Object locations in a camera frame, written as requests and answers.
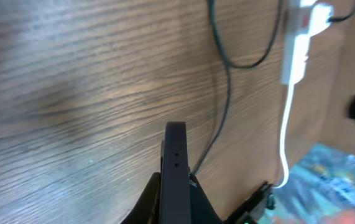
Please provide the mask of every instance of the white power strip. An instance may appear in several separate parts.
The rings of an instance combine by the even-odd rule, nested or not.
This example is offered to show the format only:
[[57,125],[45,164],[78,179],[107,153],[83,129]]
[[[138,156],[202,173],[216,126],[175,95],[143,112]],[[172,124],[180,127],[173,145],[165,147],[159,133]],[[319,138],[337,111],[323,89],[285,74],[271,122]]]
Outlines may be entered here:
[[333,6],[327,3],[315,4],[314,0],[289,0],[281,76],[282,84],[288,85],[288,93],[279,139],[279,153],[284,170],[284,179],[280,185],[274,187],[275,189],[283,187],[289,179],[285,141],[294,85],[302,80],[305,75],[311,37],[327,29],[331,25],[329,18],[332,16]]

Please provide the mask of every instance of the white cable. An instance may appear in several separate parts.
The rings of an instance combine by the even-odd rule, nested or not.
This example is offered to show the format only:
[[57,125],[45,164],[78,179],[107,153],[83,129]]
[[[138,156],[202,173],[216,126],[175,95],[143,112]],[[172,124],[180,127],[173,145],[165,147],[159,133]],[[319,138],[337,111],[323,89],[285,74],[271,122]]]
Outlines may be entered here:
[[282,168],[284,170],[284,179],[279,186],[274,187],[275,189],[285,186],[289,179],[289,167],[287,156],[285,155],[285,141],[287,135],[287,127],[289,120],[289,113],[292,107],[293,92],[295,91],[295,84],[288,85],[287,102],[285,104],[284,114],[282,115],[281,132],[279,136],[279,155],[281,157]]

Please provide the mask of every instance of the black device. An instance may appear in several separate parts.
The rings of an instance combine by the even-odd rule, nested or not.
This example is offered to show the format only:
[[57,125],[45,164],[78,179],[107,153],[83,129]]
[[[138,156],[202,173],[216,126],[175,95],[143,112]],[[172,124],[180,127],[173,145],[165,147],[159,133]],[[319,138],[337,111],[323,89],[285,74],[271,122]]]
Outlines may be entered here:
[[184,122],[169,122],[162,141],[160,170],[152,174],[122,224],[256,223],[264,209],[274,209],[272,185],[264,182],[227,220],[217,216],[188,166]]

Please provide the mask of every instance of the wooden table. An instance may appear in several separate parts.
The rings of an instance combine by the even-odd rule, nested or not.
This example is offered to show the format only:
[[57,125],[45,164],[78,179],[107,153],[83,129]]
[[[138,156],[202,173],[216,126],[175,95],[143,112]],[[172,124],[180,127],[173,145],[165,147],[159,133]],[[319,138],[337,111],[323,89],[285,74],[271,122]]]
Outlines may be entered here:
[[[257,60],[277,1],[216,7],[228,54]],[[261,66],[233,70],[226,126],[198,174],[221,218],[282,176],[282,34]],[[318,140],[343,40],[341,25],[313,39],[288,129],[291,166]],[[0,0],[0,223],[119,223],[159,170],[166,122],[187,122],[193,166],[225,97],[206,1]]]

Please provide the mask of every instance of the black wire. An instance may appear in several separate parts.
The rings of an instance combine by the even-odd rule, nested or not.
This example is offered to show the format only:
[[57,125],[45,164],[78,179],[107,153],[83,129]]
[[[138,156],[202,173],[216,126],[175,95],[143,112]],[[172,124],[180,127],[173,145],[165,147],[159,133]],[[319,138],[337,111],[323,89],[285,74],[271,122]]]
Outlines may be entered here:
[[354,6],[353,6],[353,9],[351,10],[351,12],[347,16],[334,16],[334,17],[331,17],[329,19],[329,21],[330,22],[343,22],[346,19],[349,19],[354,14],[355,14],[355,3],[354,3]]
[[216,142],[217,138],[219,137],[221,130],[223,129],[223,126],[226,122],[227,119],[227,114],[228,114],[228,108],[229,108],[229,104],[231,101],[231,92],[232,92],[232,88],[231,88],[231,71],[230,71],[230,67],[232,68],[241,68],[241,69],[248,69],[248,68],[254,68],[257,67],[258,65],[260,65],[269,55],[271,48],[275,42],[275,38],[277,37],[277,31],[278,31],[278,26],[281,20],[281,13],[282,13],[282,7],[284,5],[284,0],[279,0],[278,3],[278,9],[277,9],[277,18],[275,20],[275,26],[274,26],[274,30],[272,31],[272,37],[271,40],[264,52],[264,55],[255,63],[251,64],[251,65],[237,65],[235,63],[233,63],[232,61],[230,61],[230,59],[227,56],[227,53],[224,49],[223,46],[223,42],[221,41],[220,35],[219,35],[219,30],[217,28],[217,23],[216,23],[216,16],[214,14],[214,0],[208,0],[208,7],[209,7],[209,17],[210,17],[210,22],[211,22],[211,26],[212,26],[212,32],[213,32],[213,37],[214,37],[214,41],[216,42],[216,46],[219,50],[220,56],[223,60],[223,64],[224,64],[224,69],[226,71],[226,76],[227,76],[227,98],[226,98],[226,105],[224,107],[224,113],[223,113],[223,118],[220,121],[220,126],[215,134],[215,136],[213,137],[212,141],[210,142],[209,146],[206,148],[206,150],[203,152],[203,154],[200,157],[200,160],[198,161],[198,163],[195,165],[194,170],[193,170],[193,174],[197,175],[203,161],[205,160],[206,156],[208,155],[210,149],[212,148],[213,144]]

